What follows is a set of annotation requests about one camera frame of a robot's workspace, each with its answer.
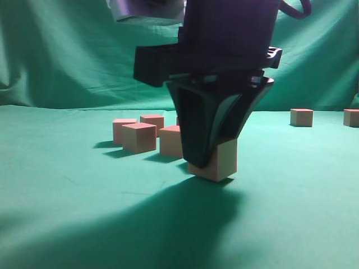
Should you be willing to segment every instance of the wrinkled fabric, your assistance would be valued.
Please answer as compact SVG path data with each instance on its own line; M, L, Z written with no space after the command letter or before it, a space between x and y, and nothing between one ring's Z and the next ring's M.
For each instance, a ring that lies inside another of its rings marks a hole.
M300 2L287 1L300 10ZM175 26L113 22L105 0L0 0L0 105L174 109L165 87L132 78L135 48L177 41ZM358 2L312 0L312 16L279 13L275 87L256 110L342 110L358 93Z

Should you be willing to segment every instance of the wooden cube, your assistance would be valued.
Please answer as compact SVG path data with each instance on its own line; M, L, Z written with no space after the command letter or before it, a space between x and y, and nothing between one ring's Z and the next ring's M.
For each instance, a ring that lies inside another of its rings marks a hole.
M312 127L313 113L311 109L291 109L291 125L297 127Z
M164 128L164 116L162 115L142 115L140 117L140 122L156 125L157 136L159 134L159 130Z
M124 150L142 153L157 149L156 125L134 123L122 126L122 146Z
M344 125L349 127L359 127L359 109L344 110Z
M159 153L166 156L183 158L180 127L177 125L159 130Z
M113 126L113 143L117 145L122 144L122 126L126 124L136 123L137 119L115 119Z
M237 172L237 139L224 140L216 146L214 153L204 168L188 164L188 172L199 177L220 182Z

